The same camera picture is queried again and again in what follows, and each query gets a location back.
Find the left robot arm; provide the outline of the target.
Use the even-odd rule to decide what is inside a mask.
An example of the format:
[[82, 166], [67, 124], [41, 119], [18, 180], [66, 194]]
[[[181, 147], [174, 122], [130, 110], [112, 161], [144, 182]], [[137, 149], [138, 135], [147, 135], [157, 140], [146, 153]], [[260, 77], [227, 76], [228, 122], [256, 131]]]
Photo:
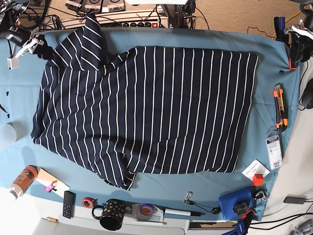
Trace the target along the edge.
[[291, 70], [295, 70], [300, 62], [304, 63], [313, 56], [313, 1], [294, 0], [294, 2], [300, 4], [300, 13], [305, 17], [284, 30], [286, 35], [291, 36], [288, 44]]

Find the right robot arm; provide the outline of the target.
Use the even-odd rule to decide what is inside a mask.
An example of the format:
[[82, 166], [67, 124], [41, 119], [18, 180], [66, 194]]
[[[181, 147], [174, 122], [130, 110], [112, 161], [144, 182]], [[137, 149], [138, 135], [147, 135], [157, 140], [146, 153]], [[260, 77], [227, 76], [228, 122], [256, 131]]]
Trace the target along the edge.
[[7, 58], [7, 66], [10, 70], [20, 66], [20, 57], [26, 53], [36, 54], [44, 60], [54, 57], [54, 50], [47, 44], [44, 35], [36, 35], [44, 25], [50, 1], [46, 0], [43, 13], [37, 17], [33, 26], [22, 26], [20, 15], [29, 6], [28, 0], [2, 0], [0, 2], [0, 37], [6, 39], [9, 46], [10, 56]]

